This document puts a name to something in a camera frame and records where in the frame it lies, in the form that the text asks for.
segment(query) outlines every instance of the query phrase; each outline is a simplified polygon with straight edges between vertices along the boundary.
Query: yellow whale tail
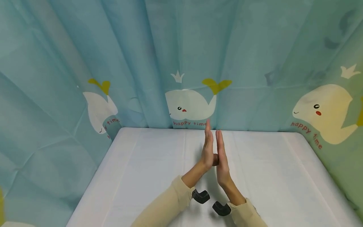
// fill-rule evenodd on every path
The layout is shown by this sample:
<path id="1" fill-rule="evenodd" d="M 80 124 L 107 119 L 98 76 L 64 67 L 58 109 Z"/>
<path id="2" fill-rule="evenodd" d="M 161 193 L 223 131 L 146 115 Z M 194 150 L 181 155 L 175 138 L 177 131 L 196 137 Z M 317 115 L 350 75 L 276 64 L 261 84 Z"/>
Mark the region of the yellow whale tail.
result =
<path id="1" fill-rule="evenodd" d="M 99 82 L 97 80 L 95 80 L 94 78 L 92 78 L 92 79 L 89 79 L 88 83 L 97 85 L 99 88 L 101 88 L 101 90 L 106 95 L 109 95 L 109 89 L 110 89 L 110 86 L 111 86 L 111 82 L 110 81 L 104 81 L 104 82 L 102 82 L 102 85 L 101 85 L 101 84 L 99 84 Z"/>
<path id="2" fill-rule="evenodd" d="M 202 81 L 203 84 L 207 85 L 213 92 L 214 95 L 218 94 L 220 91 L 228 87 L 232 80 L 223 80 L 219 84 L 217 84 L 213 79 L 204 79 Z"/>
<path id="3" fill-rule="evenodd" d="M 361 97 L 360 100 L 362 101 L 362 108 L 360 109 L 360 114 L 358 117 L 357 125 L 363 126 L 363 97 Z"/>
<path id="4" fill-rule="evenodd" d="M 3 198 L 3 191 L 0 187 L 0 226 L 5 223 L 5 208 L 4 208 L 4 198 Z"/>

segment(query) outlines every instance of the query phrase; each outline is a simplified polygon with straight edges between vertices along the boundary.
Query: teal fabric backdrop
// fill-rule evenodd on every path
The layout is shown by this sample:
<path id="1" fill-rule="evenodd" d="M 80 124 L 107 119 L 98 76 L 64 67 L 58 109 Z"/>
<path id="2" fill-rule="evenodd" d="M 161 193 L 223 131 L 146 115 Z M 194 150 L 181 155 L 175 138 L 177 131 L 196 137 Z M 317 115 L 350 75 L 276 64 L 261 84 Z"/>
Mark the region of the teal fabric backdrop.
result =
<path id="1" fill-rule="evenodd" d="M 302 133 L 363 218 L 362 19 L 361 0 L 0 0 L 0 226 L 65 226 L 121 126 L 207 118 Z"/>

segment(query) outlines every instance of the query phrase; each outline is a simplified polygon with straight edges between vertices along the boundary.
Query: white whale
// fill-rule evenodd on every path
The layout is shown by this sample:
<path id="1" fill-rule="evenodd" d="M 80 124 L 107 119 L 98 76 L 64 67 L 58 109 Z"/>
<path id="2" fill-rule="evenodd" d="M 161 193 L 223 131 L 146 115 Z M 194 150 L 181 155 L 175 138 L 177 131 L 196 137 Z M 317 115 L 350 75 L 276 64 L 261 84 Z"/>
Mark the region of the white whale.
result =
<path id="1" fill-rule="evenodd" d="M 117 107 L 107 95 L 107 101 L 99 94 L 83 92 L 88 103 L 88 116 L 92 127 L 99 134 L 106 133 L 103 122 L 112 115 L 118 113 Z"/>
<path id="2" fill-rule="evenodd" d="M 212 79 L 205 79 L 203 84 L 213 92 L 212 100 L 208 103 L 205 98 L 194 90 L 172 90 L 165 93 L 170 117 L 175 120 L 188 119 L 191 121 L 209 118 L 216 108 L 217 94 L 228 87 L 232 81 L 223 80 L 217 84 Z"/>
<path id="3" fill-rule="evenodd" d="M 326 142 L 339 144 L 358 128 L 357 124 L 343 127 L 352 100 L 341 86 L 323 85 L 300 98 L 293 116 L 311 124 Z"/>

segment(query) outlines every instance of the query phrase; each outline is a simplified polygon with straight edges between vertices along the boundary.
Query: hand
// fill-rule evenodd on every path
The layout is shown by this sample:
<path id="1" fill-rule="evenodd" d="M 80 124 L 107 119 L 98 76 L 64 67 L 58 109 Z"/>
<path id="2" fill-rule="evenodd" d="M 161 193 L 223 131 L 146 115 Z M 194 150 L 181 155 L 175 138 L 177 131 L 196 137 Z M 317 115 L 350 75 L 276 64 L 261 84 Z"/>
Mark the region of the hand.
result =
<path id="1" fill-rule="evenodd" d="M 213 154 L 213 134 L 209 119 L 204 134 L 205 140 L 200 160 L 181 178 L 189 188 L 194 187 L 212 166 L 218 165 L 218 155 Z"/>
<path id="2" fill-rule="evenodd" d="M 209 119 L 207 120 L 204 134 L 204 146 L 199 163 L 203 165 L 205 171 L 207 172 L 210 168 L 212 168 L 212 166 L 218 165 L 218 155 L 213 154 L 213 134 L 211 132 L 211 124 Z"/>
<path id="3" fill-rule="evenodd" d="M 229 166 L 227 155 L 224 149 L 224 141 L 221 130 L 216 131 L 217 139 L 217 152 L 219 158 L 219 164 L 217 166 L 217 182 L 222 187 L 225 188 L 228 184 L 232 183 L 231 175 L 229 174 Z"/>

